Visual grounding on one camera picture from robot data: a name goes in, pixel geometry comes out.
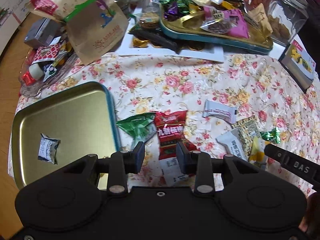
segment screw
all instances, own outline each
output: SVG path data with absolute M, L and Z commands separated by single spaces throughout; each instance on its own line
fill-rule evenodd
M 24 236 L 23 240 L 34 240 L 32 236 Z
M 209 185 L 200 185 L 197 187 L 197 191 L 199 191 L 200 193 L 209 193 L 213 191 L 213 187 Z
M 162 191 L 160 191 L 160 192 L 157 193 L 157 195 L 158 195 L 159 197 L 163 197 L 163 196 L 165 195 L 165 193 L 162 192 Z
M 109 188 L 112 193 L 119 194 L 124 192 L 125 188 L 121 185 L 113 185 Z

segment beige snack package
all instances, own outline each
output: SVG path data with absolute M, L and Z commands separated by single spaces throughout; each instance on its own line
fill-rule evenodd
M 262 33 L 265 37 L 270 37 L 273 33 L 272 27 L 268 21 L 263 4 L 259 4 L 255 9 L 248 12 L 249 16 L 260 24 Z
M 123 37 L 128 20 L 114 0 L 30 0 L 37 15 L 64 21 L 76 54 L 89 64 Z

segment metal tray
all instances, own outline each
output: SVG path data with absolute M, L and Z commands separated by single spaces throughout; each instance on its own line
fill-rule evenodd
M 97 82 L 56 93 L 19 111 L 12 125 L 14 179 L 21 189 L 27 184 L 87 155 L 110 157 L 120 150 L 113 99 Z M 60 139 L 57 164 L 37 159 L 40 134 Z M 100 175 L 105 189 L 108 175 Z
M 273 48 L 271 38 L 265 38 L 260 30 L 248 24 L 249 39 L 234 38 L 223 34 L 214 34 L 202 30 L 200 26 L 204 20 L 204 12 L 189 14 L 180 19 L 168 22 L 164 19 L 164 8 L 160 5 L 160 27 L 163 33 L 174 39 L 204 41 L 221 45 L 229 45 L 251 50 L 261 54 L 268 54 Z

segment wooden floor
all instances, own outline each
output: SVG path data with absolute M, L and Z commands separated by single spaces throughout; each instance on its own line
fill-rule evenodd
M 14 208 L 18 189 L 7 173 L 8 147 L 20 89 L 18 76 L 29 50 L 23 40 L 31 25 L 38 19 L 36 15 L 28 15 L 0 59 L 0 235 L 5 239 L 22 227 Z

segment gray box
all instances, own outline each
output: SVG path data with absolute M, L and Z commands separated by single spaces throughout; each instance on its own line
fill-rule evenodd
M 56 35 L 60 34 L 60 28 L 61 23 L 49 18 L 42 18 L 32 25 L 24 39 L 24 43 L 34 49 L 49 46 Z

